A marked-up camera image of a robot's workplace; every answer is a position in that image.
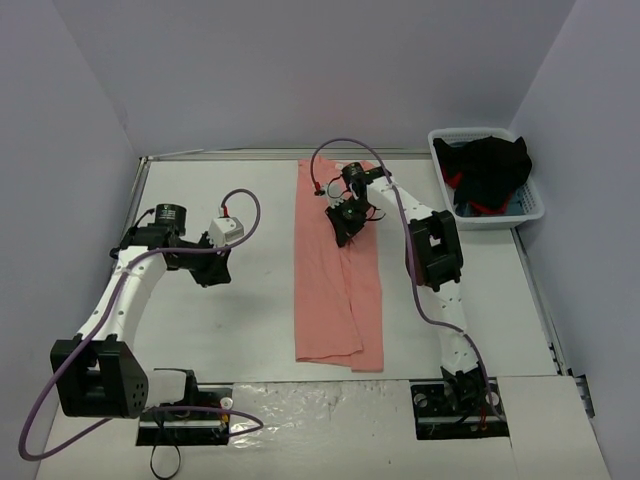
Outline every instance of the pink cloth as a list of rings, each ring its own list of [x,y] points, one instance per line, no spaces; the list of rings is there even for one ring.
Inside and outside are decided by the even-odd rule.
[[[336,163],[316,158],[321,184],[338,176]],[[363,162],[365,169],[371,165]],[[338,248],[324,213],[325,197],[313,194],[309,160],[298,162],[295,218],[296,360],[381,372],[382,289],[375,223]]]

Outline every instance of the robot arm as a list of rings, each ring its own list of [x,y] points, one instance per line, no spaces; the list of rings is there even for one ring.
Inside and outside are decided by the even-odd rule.
[[[352,163],[342,169],[341,177],[351,192],[349,198],[339,195],[342,188],[338,185],[326,185],[322,190],[328,193],[326,214],[339,247],[364,228],[372,208],[402,220],[396,195],[381,167],[364,171],[360,164]],[[425,300],[422,304],[431,320],[460,329],[434,327],[440,340],[443,377],[452,389],[451,400],[464,408],[477,399],[485,385],[476,353],[463,336],[467,329],[460,294],[463,260],[455,220],[450,212],[436,212],[397,184],[395,187],[411,234],[412,251],[406,255],[414,258],[417,283],[421,287],[418,295]]]
[[[228,245],[244,235],[244,227],[237,218],[221,214],[212,220],[198,243],[187,242],[180,238],[185,234],[185,220],[186,209],[161,204],[155,208],[153,223],[131,227],[111,252],[117,257],[117,263],[93,314],[72,340],[58,340],[54,344],[51,363],[56,371],[109,310],[109,300],[126,272],[125,283],[107,321],[57,382],[60,403],[67,416],[136,418],[150,407],[185,399],[194,384],[197,385],[188,371],[144,371],[129,347],[133,345],[151,292],[167,270],[189,270],[203,287],[231,281],[227,269],[230,251],[211,255],[151,255],[140,261],[133,271],[127,270],[133,259],[148,250],[209,249]]]

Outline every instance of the pile of clothes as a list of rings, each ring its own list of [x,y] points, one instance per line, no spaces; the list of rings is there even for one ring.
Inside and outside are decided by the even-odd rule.
[[[523,215],[522,189],[531,158],[522,137],[515,142],[487,137],[468,143],[433,140],[442,176],[455,190],[453,203],[462,217]]]

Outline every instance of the black cloth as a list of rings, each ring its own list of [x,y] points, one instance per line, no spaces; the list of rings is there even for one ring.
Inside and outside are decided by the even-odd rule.
[[[453,198],[456,205],[471,202],[500,209],[531,172],[531,158],[522,137],[515,142],[487,137],[460,147],[436,138],[433,146],[445,176],[457,180]]]

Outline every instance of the white laundry basket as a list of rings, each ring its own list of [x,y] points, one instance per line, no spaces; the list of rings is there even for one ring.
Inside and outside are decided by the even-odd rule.
[[[457,142],[471,142],[490,136],[509,140],[510,142],[516,140],[515,136],[504,128],[444,128],[433,130],[429,133],[429,148],[431,149],[431,156],[436,167],[440,189],[442,190],[447,210],[453,214],[458,229],[460,230],[502,230],[513,228],[527,220],[538,219],[544,214],[542,200],[531,176],[529,176],[527,183],[521,187],[523,215],[494,215],[486,217],[460,217],[456,215],[453,205],[454,190],[445,183],[442,177],[442,170],[440,168],[440,162],[438,162],[438,154],[433,146],[433,140],[441,138],[446,143],[452,144]]]

